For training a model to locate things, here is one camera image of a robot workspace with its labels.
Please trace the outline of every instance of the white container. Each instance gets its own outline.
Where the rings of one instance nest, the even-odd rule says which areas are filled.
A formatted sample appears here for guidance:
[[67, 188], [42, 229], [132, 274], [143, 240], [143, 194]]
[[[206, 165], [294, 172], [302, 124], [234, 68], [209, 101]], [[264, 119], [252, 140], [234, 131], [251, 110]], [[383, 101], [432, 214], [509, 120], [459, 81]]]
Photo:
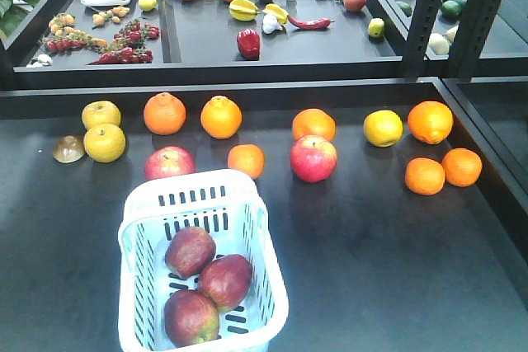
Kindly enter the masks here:
[[[247, 297], [220, 314], [220, 338], [175, 348], [164, 330], [170, 293], [195, 289], [197, 276], [180, 280], [163, 257], [177, 230], [196, 225], [214, 238], [217, 255], [239, 253], [252, 263]], [[124, 352], [266, 351], [288, 316], [288, 298], [267, 227], [267, 210], [246, 174], [230, 170], [143, 183], [125, 201], [121, 248], [119, 338]]]

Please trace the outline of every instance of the mushroom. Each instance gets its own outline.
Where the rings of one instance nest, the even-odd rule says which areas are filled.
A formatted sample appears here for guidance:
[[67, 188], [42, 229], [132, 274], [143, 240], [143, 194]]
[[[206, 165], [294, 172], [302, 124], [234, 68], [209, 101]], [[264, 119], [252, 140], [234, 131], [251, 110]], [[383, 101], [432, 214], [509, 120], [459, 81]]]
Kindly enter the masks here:
[[63, 164], [77, 161], [84, 157], [86, 152], [84, 151], [83, 138], [76, 135], [63, 136], [53, 151], [53, 158]]

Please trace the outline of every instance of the orange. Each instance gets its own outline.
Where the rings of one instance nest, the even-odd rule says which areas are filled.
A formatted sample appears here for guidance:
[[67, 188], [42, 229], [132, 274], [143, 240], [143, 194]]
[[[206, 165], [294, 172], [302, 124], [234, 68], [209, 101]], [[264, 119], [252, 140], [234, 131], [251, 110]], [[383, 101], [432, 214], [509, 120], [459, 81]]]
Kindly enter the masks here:
[[433, 195], [444, 187], [446, 174], [442, 165], [430, 158], [417, 157], [409, 161], [405, 170], [405, 184], [410, 191]]
[[467, 148], [453, 148], [444, 156], [442, 166], [445, 179], [452, 185], [467, 187], [472, 185], [482, 171], [479, 155]]
[[305, 135], [318, 135], [330, 142], [336, 136], [336, 122], [321, 109], [305, 109], [294, 118], [292, 130], [295, 140]]
[[213, 96], [201, 110], [200, 122], [213, 138], [231, 138], [240, 128], [242, 111], [228, 97]]
[[424, 101], [414, 106], [407, 117], [411, 134], [428, 144], [438, 144], [453, 128], [453, 113], [437, 101]]
[[143, 119], [153, 134], [175, 134], [185, 123], [186, 108], [174, 95], [161, 92], [148, 99], [143, 110]]
[[266, 156], [256, 144], [239, 144], [229, 151], [228, 168], [238, 169], [257, 179], [264, 171]]

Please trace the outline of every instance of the red bell pepper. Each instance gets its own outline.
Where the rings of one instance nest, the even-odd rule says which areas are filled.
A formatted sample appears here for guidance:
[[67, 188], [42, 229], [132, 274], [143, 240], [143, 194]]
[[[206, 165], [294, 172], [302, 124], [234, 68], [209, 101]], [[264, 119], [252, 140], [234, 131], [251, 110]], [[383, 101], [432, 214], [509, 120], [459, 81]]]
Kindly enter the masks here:
[[257, 59], [261, 53], [261, 36], [254, 29], [244, 29], [237, 34], [237, 45], [245, 59]]

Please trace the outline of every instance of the red chili pepper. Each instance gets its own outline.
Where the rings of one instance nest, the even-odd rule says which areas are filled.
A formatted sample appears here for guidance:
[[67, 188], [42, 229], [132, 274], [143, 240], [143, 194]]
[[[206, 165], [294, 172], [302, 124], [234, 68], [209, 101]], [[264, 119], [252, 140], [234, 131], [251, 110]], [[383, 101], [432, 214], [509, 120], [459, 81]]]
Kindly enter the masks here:
[[257, 59], [261, 52], [261, 36], [254, 29], [244, 29], [237, 34], [237, 45], [245, 59]]
[[311, 29], [324, 29], [332, 23], [330, 18], [319, 18], [318, 20], [312, 21], [299, 21], [288, 15], [288, 21], [297, 26], [300, 29], [311, 30]]

